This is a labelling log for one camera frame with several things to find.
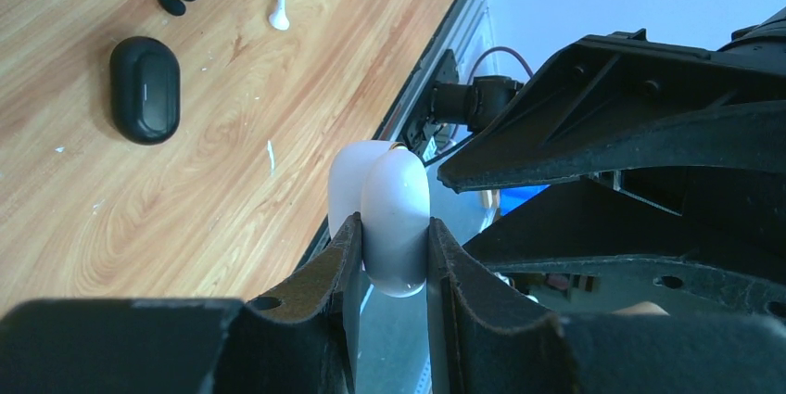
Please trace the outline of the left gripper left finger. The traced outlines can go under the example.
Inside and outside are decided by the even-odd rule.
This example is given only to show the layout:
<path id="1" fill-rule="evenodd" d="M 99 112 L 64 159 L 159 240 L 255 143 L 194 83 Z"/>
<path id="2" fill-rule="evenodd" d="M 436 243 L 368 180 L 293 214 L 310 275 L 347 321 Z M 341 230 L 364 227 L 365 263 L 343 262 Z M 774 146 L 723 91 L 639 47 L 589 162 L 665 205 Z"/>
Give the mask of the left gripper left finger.
<path id="1" fill-rule="evenodd" d="M 35 299 L 1 321 L 5 393 L 351 393 L 361 220 L 242 299 Z"/>

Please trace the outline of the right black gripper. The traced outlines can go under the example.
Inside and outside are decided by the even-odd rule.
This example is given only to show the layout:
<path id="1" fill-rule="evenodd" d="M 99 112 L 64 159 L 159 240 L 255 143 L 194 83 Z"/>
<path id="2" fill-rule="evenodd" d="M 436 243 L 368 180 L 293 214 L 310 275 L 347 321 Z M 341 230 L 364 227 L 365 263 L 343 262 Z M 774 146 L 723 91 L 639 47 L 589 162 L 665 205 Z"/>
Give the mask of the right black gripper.
<path id="1" fill-rule="evenodd" d="M 784 98 L 783 10 L 716 51 L 652 42 L 645 29 L 587 35 L 548 58 L 491 134 L 523 128 L 546 146 L 589 121 L 654 122 L 566 149 L 467 146 L 437 178 L 457 193 L 555 184 L 465 244 L 492 272 L 623 276 L 782 318 L 783 258 L 593 181 L 557 183 L 677 166 L 783 173 Z"/>

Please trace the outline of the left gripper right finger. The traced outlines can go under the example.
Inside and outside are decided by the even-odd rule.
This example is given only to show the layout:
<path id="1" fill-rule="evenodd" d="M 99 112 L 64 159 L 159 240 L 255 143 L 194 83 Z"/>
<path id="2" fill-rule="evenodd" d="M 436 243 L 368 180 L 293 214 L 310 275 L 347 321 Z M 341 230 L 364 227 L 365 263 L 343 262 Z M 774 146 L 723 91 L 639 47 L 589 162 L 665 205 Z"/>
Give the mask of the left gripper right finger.
<path id="1" fill-rule="evenodd" d="M 428 228 L 437 393 L 781 393 L 785 327 L 734 314 L 550 311 L 502 282 L 440 219 Z"/>

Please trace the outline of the white earbud charging case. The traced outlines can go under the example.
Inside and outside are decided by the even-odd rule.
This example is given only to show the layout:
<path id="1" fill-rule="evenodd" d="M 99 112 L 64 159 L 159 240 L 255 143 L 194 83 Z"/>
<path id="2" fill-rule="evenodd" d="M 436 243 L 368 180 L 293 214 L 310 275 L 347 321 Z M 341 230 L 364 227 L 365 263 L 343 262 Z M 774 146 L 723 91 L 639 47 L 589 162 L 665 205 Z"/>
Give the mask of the white earbud charging case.
<path id="1" fill-rule="evenodd" d="M 377 290 L 393 298 L 422 290 L 430 189 L 416 154 L 393 141 L 344 146 L 330 167 L 327 202 L 330 235 L 360 214 L 362 266 Z"/>

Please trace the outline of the white earbud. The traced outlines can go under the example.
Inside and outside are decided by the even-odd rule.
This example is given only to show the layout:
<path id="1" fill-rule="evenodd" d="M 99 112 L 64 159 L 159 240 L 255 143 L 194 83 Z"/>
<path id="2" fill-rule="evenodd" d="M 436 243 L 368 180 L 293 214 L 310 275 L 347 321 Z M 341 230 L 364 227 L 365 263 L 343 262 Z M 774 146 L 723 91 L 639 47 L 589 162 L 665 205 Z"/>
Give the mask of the white earbud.
<path id="1" fill-rule="evenodd" d="M 280 32 L 286 32 L 290 28 L 290 20 L 286 14 L 286 0 L 275 0 L 275 7 L 268 16 L 270 25 Z"/>

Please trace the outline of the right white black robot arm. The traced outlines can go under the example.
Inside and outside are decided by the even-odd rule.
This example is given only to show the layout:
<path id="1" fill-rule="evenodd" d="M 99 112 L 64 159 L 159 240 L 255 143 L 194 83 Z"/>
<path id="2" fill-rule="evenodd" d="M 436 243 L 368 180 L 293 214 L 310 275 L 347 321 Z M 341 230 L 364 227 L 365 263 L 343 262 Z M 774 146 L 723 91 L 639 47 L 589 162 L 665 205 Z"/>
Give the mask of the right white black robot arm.
<path id="1" fill-rule="evenodd" d="M 559 310 L 642 300 L 785 317 L 785 15 L 717 50 L 588 35 L 527 83 L 436 83 L 458 192 L 517 195 L 466 249 Z"/>

